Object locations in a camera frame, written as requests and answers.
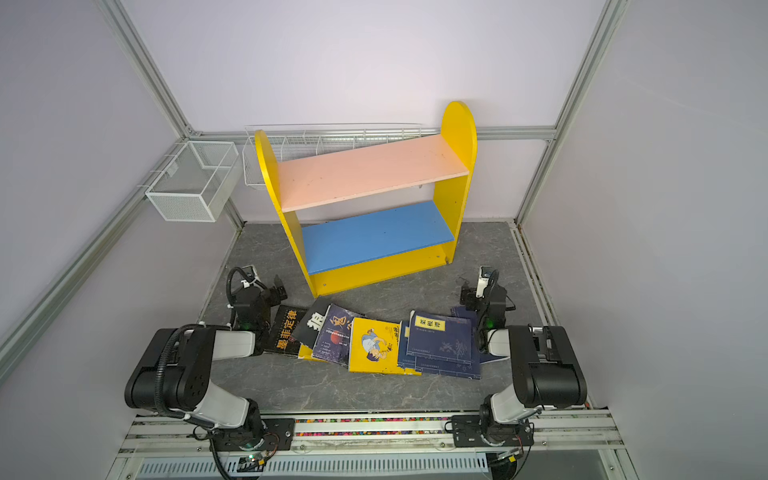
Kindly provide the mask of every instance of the white wire rack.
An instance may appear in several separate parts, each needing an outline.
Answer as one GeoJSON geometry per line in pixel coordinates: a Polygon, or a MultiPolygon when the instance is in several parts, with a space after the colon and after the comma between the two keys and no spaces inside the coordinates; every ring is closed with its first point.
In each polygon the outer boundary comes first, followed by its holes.
{"type": "Polygon", "coordinates": [[[228,141],[188,141],[147,189],[167,221],[215,222],[240,178],[242,158],[228,141]]]}
{"type": "Polygon", "coordinates": [[[420,124],[248,125],[245,127],[247,139],[243,146],[243,177],[246,185],[257,190],[266,188],[256,148],[253,146],[253,135],[258,130],[266,132],[277,161],[314,157],[439,133],[439,130],[433,128],[424,130],[420,124]]]}

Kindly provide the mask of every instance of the book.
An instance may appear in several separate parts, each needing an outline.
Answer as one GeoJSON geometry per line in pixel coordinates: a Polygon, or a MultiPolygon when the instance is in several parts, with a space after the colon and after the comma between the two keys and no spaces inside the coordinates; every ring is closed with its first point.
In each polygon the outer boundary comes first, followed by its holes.
{"type": "Polygon", "coordinates": [[[302,360],[312,360],[313,362],[325,362],[325,360],[313,358],[311,348],[304,345],[303,343],[301,343],[300,345],[301,346],[299,347],[299,355],[297,358],[300,358],[302,360]]]}
{"type": "Polygon", "coordinates": [[[480,352],[472,349],[472,363],[446,362],[445,360],[416,357],[416,372],[435,373],[437,375],[458,376],[465,379],[480,380],[480,352]]]}
{"type": "Polygon", "coordinates": [[[472,364],[472,323],[466,318],[411,312],[408,355],[472,364]]]}
{"type": "Polygon", "coordinates": [[[360,317],[360,314],[331,303],[312,348],[312,358],[348,366],[349,338],[355,317],[360,317]]]}
{"type": "Polygon", "coordinates": [[[270,336],[264,347],[265,352],[282,353],[288,356],[298,356],[301,343],[292,337],[299,319],[306,313],[306,308],[298,306],[279,305],[275,320],[270,328],[270,336]]]}
{"type": "Polygon", "coordinates": [[[403,369],[415,369],[416,357],[408,354],[408,337],[410,336],[411,319],[400,323],[400,338],[397,352],[397,365],[403,369]]]}
{"type": "Polygon", "coordinates": [[[317,335],[326,321],[326,314],[330,305],[331,301],[328,297],[318,296],[296,325],[292,337],[301,342],[298,355],[300,359],[316,360],[312,358],[312,348],[314,348],[317,335]]]}
{"type": "Polygon", "coordinates": [[[400,324],[355,318],[349,348],[349,371],[405,375],[397,366],[400,324]]]}
{"type": "MultiPolygon", "coordinates": [[[[454,306],[451,308],[451,315],[460,316],[461,318],[469,319],[472,322],[472,334],[474,335],[478,328],[478,313],[474,310],[467,310],[467,307],[463,305],[454,306]]],[[[477,349],[477,343],[472,342],[472,348],[477,349]]],[[[509,359],[508,356],[492,355],[491,353],[482,353],[478,350],[480,363],[498,362],[499,360],[509,359]]]]}
{"type": "Polygon", "coordinates": [[[445,360],[426,359],[423,357],[408,355],[406,350],[409,342],[409,325],[412,319],[405,319],[400,324],[400,350],[398,355],[398,366],[405,368],[406,371],[413,369],[414,372],[435,373],[437,375],[458,376],[468,379],[480,379],[480,362],[478,361],[479,351],[475,348],[472,354],[472,363],[462,364],[456,362],[446,362],[445,360]]]}

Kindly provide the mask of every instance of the yellow label on book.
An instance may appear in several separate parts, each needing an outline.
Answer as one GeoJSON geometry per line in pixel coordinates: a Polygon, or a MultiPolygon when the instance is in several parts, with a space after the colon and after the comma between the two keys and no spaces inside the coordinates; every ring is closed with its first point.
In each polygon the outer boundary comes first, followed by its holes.
{"type": "Polygon", "coordinates": [[[423,316],[417,315],[416,326],[421,326],[422,328],[440,330],[441,332],[445,332],[444,320],[427,319],[427,318],[424,318],[423,316]]]}

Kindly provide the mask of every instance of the gray tabletop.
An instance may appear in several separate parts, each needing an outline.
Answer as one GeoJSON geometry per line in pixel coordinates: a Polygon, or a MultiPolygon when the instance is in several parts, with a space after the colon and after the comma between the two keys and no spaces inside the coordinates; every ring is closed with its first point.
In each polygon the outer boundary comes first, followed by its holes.
{"type": "MultiPolygon", "coordinates": [[[[280,276],[288,292],[288,300],[283,303],[305,307],[312,304],[314,298],[281,225],[245,226],[227,265],[229,269],[250,264],[268,285],[276,274],[280,276]]],[[[392,322],[407,318],[411,310],[450,315],[451,307],[458,305],[461,285],[466,279],[474,286],[481,265],[499,269],[499,285],[515,301],[517,309],[507,313],[507,324],[540,326],[509,226],[502,222],[464,223],[450,265],[336,293],[330,298],[344,308],[392,322]]],[[[224,282],[222,276],[204,314],[206,322],[224,324],[229,319],[224,282]]],[[[477,409],[487,395],[509,386],[511,369],[505,361],[486,363],[480,380],[429,374],[372,375],[350,373],[332,363],[265,353],[214,362],[211,380],[236,395],[256,400],[262,412],[458,410],[477,409]]]]}

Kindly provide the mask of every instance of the blue shelf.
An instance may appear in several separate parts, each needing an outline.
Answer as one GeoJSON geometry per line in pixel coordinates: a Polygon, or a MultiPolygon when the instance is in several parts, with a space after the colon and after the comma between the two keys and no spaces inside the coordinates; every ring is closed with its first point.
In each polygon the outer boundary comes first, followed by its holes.
{"type": "Polygon", "coordinates": [[[301,230],[310,275],[454,240],[432,201],[301,230]]]}

